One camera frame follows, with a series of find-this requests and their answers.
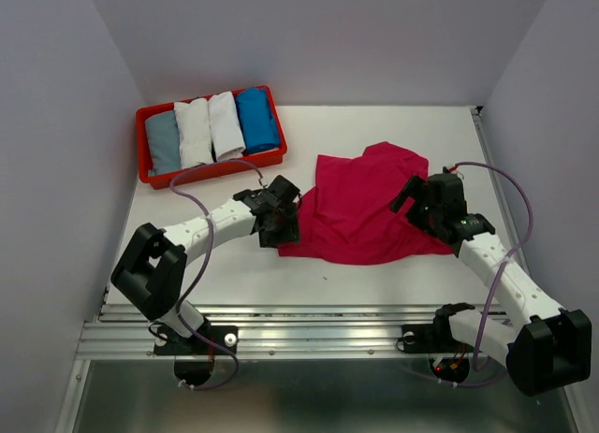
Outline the pink t-shirt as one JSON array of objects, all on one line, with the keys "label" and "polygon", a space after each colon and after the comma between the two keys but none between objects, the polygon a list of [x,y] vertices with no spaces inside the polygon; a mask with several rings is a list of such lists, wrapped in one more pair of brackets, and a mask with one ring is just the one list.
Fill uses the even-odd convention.
[{"label": "pink t-shirt", "polygon": [[429,161],[388,142],[356,158],[320,154],[314,187],[301,198],[299,242],[278,247],[281,257],[317,258],[371,266],[412,255],[449,255],[448,246],[409,224],[389,204],[409,179],[428,176]]}]

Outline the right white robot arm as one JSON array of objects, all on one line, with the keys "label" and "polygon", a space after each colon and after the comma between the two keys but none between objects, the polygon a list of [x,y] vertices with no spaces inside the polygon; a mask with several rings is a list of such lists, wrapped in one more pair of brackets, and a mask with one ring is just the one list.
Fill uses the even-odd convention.
[{"label": "right white robot arm", "polygon": [[428,324],[403,325],[396,347],[427,354],[433,375],[459,385],[475,357],[484,354],[506,369],[526,396],[587,380],[592,370],[592,322],[566,310],[514,260],[494,226],[467,209],[462,180],[449,169],[411,177],[390,208],[410,207],[407,221],[440,240],[488,289],[482,310],[445,304]]}]

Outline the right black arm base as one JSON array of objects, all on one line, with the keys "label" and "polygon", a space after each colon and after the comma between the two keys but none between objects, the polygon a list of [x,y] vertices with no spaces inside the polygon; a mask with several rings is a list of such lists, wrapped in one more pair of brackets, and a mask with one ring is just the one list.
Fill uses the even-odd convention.
[{"label": "right black arm base", "polygon": [[395,348],[406,354],[471,354],[474,351],[474,342],[467,342],[466,346],[463,346],[461,341],[452,336],[450,330],[449,318],[462,311],[481,314],[483,307],[465,302],[445,304],[435,311],[434,317],[427,324],[401,325],[401,334],[395,342]]}]

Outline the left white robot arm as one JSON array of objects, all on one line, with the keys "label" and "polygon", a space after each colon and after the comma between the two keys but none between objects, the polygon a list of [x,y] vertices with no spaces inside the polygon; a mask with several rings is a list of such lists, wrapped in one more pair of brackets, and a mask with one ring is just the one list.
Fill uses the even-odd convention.
[{"label": "left white robot arm", "polygon": [[207,210],[194,196],[201,215],[158,228],[140,225],[126,244],[110,275],[110,283],[150,322],[174,333],[187,352],[205,346],[232,354],[234,345],[212,333],[210,321],[187,298],[203,276],[212,251],[238,238],[258,235],[259,246],[276,248],[300,240],[300,189],[283,176],[258,190],[234,194],[220,207]]}]

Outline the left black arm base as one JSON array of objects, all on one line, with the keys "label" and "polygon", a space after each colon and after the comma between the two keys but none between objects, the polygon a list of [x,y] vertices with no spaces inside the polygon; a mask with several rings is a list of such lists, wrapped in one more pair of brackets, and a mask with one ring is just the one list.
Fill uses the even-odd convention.
[{"label": "left black arm base", "polygon": [[153,336],[153,353],[157,356],[224,356],[235,354],[239,329],[235,325],[210,325],[200,329],[200,334],[218,344],[220,349],[197,336],[184,338],[164,324],[154,323],[148,327]]}]

